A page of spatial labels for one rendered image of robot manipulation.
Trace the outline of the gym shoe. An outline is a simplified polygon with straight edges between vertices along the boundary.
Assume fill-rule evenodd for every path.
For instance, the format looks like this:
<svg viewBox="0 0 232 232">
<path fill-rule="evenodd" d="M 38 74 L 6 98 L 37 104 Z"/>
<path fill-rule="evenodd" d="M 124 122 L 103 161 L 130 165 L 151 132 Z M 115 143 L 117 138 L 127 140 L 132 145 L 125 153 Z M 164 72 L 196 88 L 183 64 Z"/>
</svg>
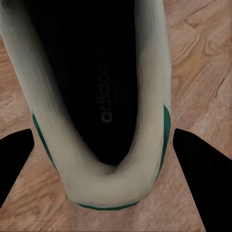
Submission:
<svg viewBox="0 0 232 232">
<path fill-rule="evenodd" d="M 69 199 L 148 197 L 171 127 L 163 0 L 0 0 L 0 33 Z"/>
</svg>

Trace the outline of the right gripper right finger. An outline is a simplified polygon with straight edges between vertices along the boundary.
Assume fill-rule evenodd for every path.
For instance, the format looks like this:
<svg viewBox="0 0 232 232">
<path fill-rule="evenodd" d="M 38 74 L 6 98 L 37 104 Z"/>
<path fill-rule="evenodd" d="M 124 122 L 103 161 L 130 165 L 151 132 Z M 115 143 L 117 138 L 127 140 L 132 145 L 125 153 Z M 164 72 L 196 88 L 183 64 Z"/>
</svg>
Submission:
<svg viewBox="0 0 232 232">
<path fill-rule="evenodd" d="M 186 130 L 173 147 L 206 232 L 232 232 L 232 160 Z"/>
</svg>

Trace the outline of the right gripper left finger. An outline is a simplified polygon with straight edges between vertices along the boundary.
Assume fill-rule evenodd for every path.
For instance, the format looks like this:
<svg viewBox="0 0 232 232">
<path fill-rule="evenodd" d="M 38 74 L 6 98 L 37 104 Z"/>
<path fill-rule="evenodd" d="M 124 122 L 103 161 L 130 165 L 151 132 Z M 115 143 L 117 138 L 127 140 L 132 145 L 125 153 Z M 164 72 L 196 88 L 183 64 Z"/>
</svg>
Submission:
<svg viewBox="0 0 232 232">
<path fill-rule="evenodd" d="M 31 129 L 12 133 L 0 140 L 0 208 L 33 148 Z"/>
</svg>

